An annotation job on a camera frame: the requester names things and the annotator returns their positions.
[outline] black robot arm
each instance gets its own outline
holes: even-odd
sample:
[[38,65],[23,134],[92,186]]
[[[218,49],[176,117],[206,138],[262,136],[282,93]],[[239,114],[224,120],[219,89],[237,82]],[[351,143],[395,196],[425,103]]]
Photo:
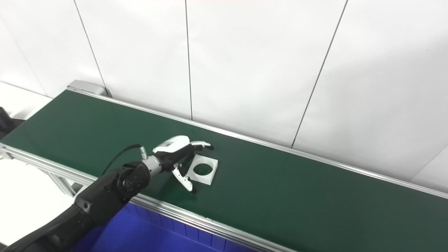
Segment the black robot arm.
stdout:
[[[148,186],[152,177],[163,171],[176,171],[177,162],[180,159],[202,150],[203,147],[213,149],[209,143],[203,141],[190,143],[186,136],[177,136],[168,141],[175,143],[174,148],[171,146],[168,149],[169,152],[158,152],[152,156],[147,156],[145,149],[139,144],[130,146],[140,148],[143,158],[141,161],[126,163],[118,169],[103,174],[80,192],[74,204],[62,214],[14,242],[2,252],[68,251],[94,227],[112,219],[132,197]],[[165,150],[162,145],[157,148]],[[185,176],[182,181],[177,179],[189,191],[195,191],[188,176]]]

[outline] square block with circular hole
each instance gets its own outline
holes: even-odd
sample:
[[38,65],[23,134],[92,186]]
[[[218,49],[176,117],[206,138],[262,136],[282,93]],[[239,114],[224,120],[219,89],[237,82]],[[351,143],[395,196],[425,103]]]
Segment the square block with circular hole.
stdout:
[[[194,168],[199,164],[206,164],[211,167],[211,172],[207,175],[199,175],[194,171]],[[218,168],[218,160],[209,158],[206,156],[195,155],[193,161],[191,162],[190,169],[187,175],[191,180],[204,183],[206,185],[211,185],[213,177],[215,176],[216,169]]]

